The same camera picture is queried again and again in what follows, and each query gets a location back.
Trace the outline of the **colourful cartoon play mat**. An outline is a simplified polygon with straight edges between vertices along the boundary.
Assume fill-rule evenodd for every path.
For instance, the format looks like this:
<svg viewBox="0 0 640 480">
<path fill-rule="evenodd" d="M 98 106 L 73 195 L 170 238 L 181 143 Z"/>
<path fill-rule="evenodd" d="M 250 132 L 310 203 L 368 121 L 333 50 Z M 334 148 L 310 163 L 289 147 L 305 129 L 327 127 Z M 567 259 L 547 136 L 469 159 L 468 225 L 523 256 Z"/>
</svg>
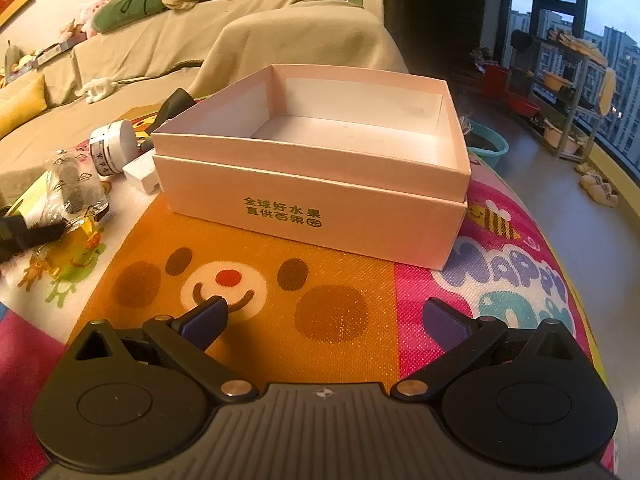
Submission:
<svg viewBox="0 0 640 480">
<path fill-rule="evenodd" d="M 93 318 L 134 328 L 221 296 L 229 325 L 210 351 L 258 385 L 397 382 L 442 353 L 423 325 L 432 297 L 513 327 L 556 318 L 597 361 L 582 302 L 536 221 L 494 170 L 478 158 L 471 168 L 470 209 L 442 271 L 188 218 L 160 194 L 108 180 L 111 212 L 89 260 L 41 249 L 1 268 L 2 477 L 47 466 L 32 408 Z"/>
</svg>

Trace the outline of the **white round cream jar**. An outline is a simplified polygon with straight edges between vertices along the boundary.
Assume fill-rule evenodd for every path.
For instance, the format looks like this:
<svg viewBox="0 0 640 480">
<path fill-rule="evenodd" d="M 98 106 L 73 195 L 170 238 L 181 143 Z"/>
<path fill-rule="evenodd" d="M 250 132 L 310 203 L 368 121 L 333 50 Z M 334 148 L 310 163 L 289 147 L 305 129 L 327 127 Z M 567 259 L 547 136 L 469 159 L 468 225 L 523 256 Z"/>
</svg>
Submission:
<svg viewBox="0 0 640 480">
<path fill-rule="evenodd" d="M 132 123 L 124 119 L 96 128 L 89 138 L 89 150 L 93 165 L 101 177 L 120 174 L 122 168 L 139 154 Z"/>
</svg>

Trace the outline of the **black object at left edge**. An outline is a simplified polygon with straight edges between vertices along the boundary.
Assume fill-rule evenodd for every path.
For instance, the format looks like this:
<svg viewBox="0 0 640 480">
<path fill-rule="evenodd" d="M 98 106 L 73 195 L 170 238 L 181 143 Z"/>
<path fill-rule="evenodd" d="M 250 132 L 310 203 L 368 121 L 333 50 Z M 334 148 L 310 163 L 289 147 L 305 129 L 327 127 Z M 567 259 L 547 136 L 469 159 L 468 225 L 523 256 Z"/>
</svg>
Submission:
<svg viewBox="0 0 640 480">
<path fill-rule="evenodd" d="M 60 214 L 22 214 L 16 208 L 1 208 L 0 259 L 2 263 L 36 248 L 59 240 L 70 226 Z"/>
</svg>

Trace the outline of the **black curved plastic holder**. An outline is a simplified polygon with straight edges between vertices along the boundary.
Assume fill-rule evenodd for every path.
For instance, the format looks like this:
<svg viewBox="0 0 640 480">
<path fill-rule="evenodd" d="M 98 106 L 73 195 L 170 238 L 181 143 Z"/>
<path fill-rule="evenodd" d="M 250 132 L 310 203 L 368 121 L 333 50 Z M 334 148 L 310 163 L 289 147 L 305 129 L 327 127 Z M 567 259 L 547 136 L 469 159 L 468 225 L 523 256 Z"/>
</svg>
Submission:
<svg viewBox="0 0 640 480">
<path fill-rule="evenodd" d="M 169 119 L 178 116 L 185 110 L 196 104 L 196 99 L 190 95 L 189 92 L 183 88 L 177 88 L 170 96 L 163 102 L 160 110 L 157 112 L 154 122 L 145 129 L 147 134 L 151 134 L 157 128 L 160 128 Z"/>
</svg>

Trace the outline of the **green plush pillow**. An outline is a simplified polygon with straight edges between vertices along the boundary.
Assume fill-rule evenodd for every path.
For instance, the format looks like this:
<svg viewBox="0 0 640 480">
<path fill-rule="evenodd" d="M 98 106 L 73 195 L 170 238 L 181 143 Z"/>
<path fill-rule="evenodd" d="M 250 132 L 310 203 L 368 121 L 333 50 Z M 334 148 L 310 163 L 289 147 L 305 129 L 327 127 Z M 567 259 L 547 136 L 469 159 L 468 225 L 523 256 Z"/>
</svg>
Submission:
<svg viewBox="0 0 640 480">
<path fill-rule="evenodd" d="M 92 27 L 106 34 L 166 10 L 162 0 L 111 0 L 94 14 Z"/>
</svg>

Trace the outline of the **beige covered sofa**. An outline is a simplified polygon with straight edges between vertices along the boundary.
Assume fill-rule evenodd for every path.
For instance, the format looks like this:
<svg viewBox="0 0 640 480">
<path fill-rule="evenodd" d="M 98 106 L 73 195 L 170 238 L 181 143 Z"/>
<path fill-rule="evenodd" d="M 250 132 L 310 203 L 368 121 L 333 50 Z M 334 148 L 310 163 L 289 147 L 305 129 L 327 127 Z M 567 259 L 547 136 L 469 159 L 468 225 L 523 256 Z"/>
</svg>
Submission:
<svg viewBox="0 0 640 480">
<path fill-rule="evenodd" d="M 177 88 L 207 96 L 278 63 L 328 64 L 405 72 L 382 22 L 360 6 L 321 0 L 210 0 L 164 11 L 88 39 L 1 91 L 7 99 L 43 74 L 48 108 L 1 139 L 1 200 L 20 196 L 49 155 L 85 141 L 91 131 Z M 88 104 L 75 92 L 96 78 L 118 83 Z"/>
</svg>

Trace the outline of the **pink plush toy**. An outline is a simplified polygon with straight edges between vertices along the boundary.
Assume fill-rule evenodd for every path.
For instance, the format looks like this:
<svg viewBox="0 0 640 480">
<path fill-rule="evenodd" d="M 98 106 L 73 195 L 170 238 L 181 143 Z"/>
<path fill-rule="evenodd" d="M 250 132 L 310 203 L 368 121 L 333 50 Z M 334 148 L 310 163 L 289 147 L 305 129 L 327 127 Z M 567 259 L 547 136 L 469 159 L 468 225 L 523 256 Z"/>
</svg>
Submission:
<svg viewBox="0 0 640 480">
<path fill-rule="evenodd" d="M 87 38 L 96 36 L 98 32 L 94 29 L 93 19 L 110 1 L 111 0 L 94 0 L 83 4 L 76 18 L 73 18 L 60 29 L 56 41 L 64 42 L 79 34 L 85 34 Z"/>
</svg>

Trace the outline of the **amber small bottle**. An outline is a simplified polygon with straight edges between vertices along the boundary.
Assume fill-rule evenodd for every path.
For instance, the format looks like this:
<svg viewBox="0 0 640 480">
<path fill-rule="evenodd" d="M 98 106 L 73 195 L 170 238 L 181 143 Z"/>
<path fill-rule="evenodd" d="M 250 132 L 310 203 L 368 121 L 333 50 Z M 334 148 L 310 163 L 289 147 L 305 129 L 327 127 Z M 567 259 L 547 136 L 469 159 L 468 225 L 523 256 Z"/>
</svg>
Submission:
<svg viewBox="0 0 640 480">
<path fill-rule="evenodd" d="M 89 260 L 102 243 L 104 226 L 93 218 L 75 222 L 60 240 L 63 260 L 77 264 Z"/>
</svg>

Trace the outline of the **red plastic bucket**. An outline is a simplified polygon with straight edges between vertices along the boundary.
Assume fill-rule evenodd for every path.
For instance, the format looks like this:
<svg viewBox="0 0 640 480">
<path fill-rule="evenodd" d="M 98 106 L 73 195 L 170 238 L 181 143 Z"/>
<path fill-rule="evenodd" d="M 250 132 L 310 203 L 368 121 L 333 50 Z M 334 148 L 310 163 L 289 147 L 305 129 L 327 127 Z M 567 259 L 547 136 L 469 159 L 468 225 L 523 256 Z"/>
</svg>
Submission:
<svg viewBox="0 0 640 480">
<path fill-rule="evenodd" d="M 482 96 L 488 100 L 500 101 L 506 91 L 509 71 L 498 64 L 487 64 L 484 70 Z"/>
</svg>

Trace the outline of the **small white plush toy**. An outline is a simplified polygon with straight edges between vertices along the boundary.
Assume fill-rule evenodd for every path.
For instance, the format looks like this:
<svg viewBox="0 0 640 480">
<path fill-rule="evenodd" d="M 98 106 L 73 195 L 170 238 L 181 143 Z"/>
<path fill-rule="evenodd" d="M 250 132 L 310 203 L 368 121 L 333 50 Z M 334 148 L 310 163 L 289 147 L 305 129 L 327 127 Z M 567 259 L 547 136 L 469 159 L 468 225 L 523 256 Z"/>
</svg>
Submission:
<svg viewBox="0 0 640 480">
<path fill-rule="evenodd" d="M 84 84 L 75 92 L 75 96 L 93 104 L 113 94 L 117 87 L 118 83 L 110 77 L 96 78 Z"/>
</svg>

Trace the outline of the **black metal balcony shelf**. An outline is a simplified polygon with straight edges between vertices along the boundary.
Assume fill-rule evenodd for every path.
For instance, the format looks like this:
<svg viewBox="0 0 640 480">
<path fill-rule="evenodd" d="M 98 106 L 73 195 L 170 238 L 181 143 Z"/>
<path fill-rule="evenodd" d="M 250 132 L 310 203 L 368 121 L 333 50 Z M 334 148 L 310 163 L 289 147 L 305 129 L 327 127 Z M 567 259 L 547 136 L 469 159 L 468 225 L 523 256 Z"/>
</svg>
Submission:
<svg viewBox="0 0 640 480">
<path fill-rule="evenodd" d="M 586 31 L 588 0 L 532 0 L 512 10 L 506 88 L 534 102 L 534 136 L 555 157 L 585 162 L 610 114 L 615 70 L 603 41 Z"/>
</svg>

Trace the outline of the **yellow cushion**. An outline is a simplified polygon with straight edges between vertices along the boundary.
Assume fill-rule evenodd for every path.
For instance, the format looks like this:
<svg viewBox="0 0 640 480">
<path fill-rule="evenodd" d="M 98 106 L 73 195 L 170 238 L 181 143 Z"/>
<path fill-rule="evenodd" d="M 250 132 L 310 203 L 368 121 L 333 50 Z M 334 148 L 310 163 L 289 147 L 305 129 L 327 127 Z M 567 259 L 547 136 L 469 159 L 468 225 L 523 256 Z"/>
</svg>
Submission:
<svg viewBox="0 0 640 480">
<path fill-rule="evenodd" d="M 46 82 L 43 74 L 26 81 L 21 88 L 16 89 L 7 99 L 1 100 L 1 129 L 0 138 L 3 139 L 13 130 L 32 118 L 37 117 L 48 108 L 46 99 Z"/>
</svg>

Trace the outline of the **small white usb charger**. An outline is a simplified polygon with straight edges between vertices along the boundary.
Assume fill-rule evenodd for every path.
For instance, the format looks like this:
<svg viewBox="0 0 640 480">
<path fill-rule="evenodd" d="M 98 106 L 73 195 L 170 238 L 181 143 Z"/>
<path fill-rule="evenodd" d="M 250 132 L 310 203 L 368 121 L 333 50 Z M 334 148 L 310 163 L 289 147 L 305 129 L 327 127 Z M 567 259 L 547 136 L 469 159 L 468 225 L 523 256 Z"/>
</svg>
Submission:
<svg viewBox="0 0 640 480">
<path fill-rule="evenodd" d="M 155 150 L 149 150 L 122 168 L 127 182 L 136 190 L 151 195 L 160 186 L 154 162 Z"/>
</svg>

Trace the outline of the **pink cardboard gift box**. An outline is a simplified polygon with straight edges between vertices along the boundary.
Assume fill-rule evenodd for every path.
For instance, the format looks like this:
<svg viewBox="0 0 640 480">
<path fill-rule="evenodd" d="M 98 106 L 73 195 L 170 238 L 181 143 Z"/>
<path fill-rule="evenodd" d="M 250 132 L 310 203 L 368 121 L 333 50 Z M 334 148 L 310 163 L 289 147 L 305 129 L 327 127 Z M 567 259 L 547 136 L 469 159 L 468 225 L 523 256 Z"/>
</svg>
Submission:
<svg viewBox="0 0 640 480">
<path fill-rule="evenodd" d="M 271 65 L 165 122 L 155 167 L 178 214 L 439 270 L 471 165 L 448 84 Z"/>
</svg>

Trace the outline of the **beige slippers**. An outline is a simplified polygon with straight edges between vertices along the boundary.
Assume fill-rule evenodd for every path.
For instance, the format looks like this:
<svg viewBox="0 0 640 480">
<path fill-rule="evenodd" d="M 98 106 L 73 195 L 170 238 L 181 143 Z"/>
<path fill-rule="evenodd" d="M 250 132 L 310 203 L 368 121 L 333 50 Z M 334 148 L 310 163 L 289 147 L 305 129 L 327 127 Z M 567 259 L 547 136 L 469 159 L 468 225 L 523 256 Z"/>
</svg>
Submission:
<svg viewBox="0 0 640 480">
<path fill-rule="evenodd" d="M 612 184 L 586 162 L 575 167 L 580 174 L 579 186 L 599 205 L 615 208 L 618 205 L 618 193 Z"/>
</svg>

